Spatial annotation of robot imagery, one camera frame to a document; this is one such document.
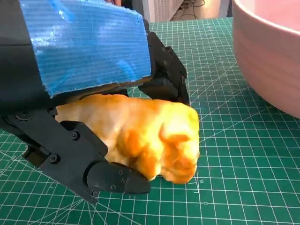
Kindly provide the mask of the black left hand blue tape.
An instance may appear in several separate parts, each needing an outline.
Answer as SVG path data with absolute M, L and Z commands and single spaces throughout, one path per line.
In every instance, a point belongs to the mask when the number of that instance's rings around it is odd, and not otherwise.
M 150 183 L 109 163 L 82 122 L 57 122 L 56 107 L 137 86 L 189 104 L 186 69 L 138 12 L 103 0 L 0 3 L 0 127 L 27 144 L 23 158 L 89 203 L 100 191 L 146 194 Z

